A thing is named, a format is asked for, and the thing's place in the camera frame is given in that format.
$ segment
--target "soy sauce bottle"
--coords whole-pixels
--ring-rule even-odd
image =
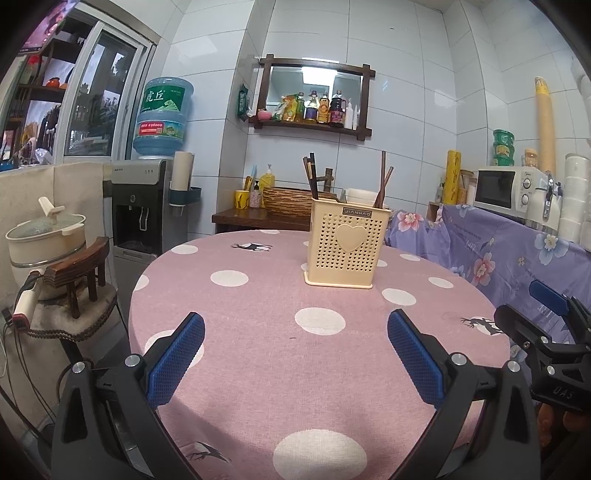
[[[345,100],[343,99],[343,93],[340,90],[336,91],[335,96],[330,101],[329,108],[329,125],[331,127],[344,127],[345,126]]]

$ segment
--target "blue water bottle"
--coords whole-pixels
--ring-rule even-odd
[[[193,85],[175,77],[150,80],[135,124],[134,148],[140,155],[172,157],[183,149]]]

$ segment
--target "beige plastic basket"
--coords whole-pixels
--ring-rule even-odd
[[[358,203],[313,199],[306,283],[371,288],[390,214]]]

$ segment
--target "glass door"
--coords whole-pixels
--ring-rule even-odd
[[[55,163],[123,159],[135,97],[152,42],[113,18],[98,19],[80,53],[56,132]]]
[[[100,33],[76,92],[65,157],[111,157],[119,106],[136,53],[136,46],[107,31]]]

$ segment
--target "round table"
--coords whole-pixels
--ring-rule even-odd
[[[439,265],[382,247],[370,290],[304,282],[309,233],[231,232],[173,248],[139,279],[132,350],[193,311],[203,346],[164,425],[204,480],[388,479],[434,414],[387,336],[391,311],[448,352],[499,367],[509,342],[486,297]],[[473,431],[474,403],[461,440]]]

